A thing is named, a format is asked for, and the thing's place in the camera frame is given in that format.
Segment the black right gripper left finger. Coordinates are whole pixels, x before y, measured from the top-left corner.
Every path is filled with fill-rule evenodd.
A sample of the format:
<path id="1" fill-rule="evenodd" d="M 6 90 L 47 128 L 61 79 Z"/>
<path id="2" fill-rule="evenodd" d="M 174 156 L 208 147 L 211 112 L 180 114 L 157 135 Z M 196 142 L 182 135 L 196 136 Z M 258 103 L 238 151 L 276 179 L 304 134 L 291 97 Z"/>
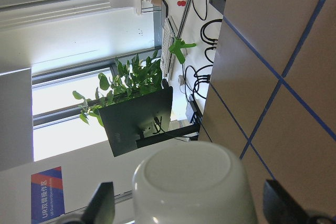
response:
<path id="1" fill-rule="evenodd" d="M 80 220 L 83 223 L 113 223 L 115 201 L 113 182 L 99 185 Z"/>

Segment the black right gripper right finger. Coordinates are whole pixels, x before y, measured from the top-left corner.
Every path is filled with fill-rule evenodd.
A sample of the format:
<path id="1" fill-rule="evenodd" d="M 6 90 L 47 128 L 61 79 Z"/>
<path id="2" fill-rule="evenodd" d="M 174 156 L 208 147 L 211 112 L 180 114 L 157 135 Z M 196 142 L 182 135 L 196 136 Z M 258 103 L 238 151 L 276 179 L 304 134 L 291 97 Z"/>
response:
<path id="1" fill-rule="evenodd" d="M 305 211 L 277 180 L 265 180 L 262 203 L 268 223 L 335 223 L 335 218 Z"/>

